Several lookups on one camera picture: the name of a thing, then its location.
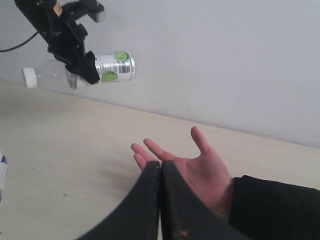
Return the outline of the person's open hand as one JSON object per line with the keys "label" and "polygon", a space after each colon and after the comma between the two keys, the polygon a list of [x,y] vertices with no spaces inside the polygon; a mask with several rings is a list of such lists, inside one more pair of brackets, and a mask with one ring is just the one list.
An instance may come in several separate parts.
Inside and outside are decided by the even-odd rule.
{"label": "person's open hand", "polygon": [[199,199],[214,213],[228,216],[231,211],[234,178],[198,127],[192,127],[190,135],[200,150],[200,155],[196,158],[175,156],[148,138],[144,139],[143,143],[155,157],[152,157],[139,144],[133,143],[131,145],[134,152],[133,158],[141,170],[152,161],[158,161],[161,164],[175,163],[180,174]]}

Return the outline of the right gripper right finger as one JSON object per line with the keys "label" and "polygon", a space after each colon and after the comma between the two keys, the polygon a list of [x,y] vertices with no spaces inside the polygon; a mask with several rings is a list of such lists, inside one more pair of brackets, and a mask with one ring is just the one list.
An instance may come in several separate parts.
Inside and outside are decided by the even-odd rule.
{"label": "right gripper right finger", "polygon": [[174,162],[162,164],[160,219],[164,240],[247,240],[196,196]]}

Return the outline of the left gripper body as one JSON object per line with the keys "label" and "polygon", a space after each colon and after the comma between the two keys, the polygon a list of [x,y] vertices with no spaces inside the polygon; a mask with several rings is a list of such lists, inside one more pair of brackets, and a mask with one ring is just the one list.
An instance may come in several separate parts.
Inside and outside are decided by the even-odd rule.
{"label": "left gripper body", "polygon": [[76,23],[72,10],[81,2],[61,5],[56,0],[16,0],[16,7],[47,43],[47,51],[65,64],[77,64],[86,56],[87,30]]}

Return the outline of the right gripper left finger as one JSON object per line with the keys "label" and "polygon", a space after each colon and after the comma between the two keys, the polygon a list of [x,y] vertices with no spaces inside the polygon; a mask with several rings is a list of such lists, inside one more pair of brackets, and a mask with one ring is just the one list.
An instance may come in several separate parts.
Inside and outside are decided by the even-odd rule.
{"label": "right gripper left finger", "polygon": [[156,240],[161,167],[150,161],[122,202],[80,240]]}

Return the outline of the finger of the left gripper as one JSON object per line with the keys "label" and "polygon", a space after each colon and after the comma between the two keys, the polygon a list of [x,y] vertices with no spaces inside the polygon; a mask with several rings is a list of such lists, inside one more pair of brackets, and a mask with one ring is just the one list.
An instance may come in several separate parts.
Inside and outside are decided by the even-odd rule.
{"label": "finger of the left gripper", "polygon": [[92,51],[83,49],[69,49],[63,52],[65,60],[65,73],[69,85],[78,85],[83,81],[89,85],[95,85],[100,81]]}

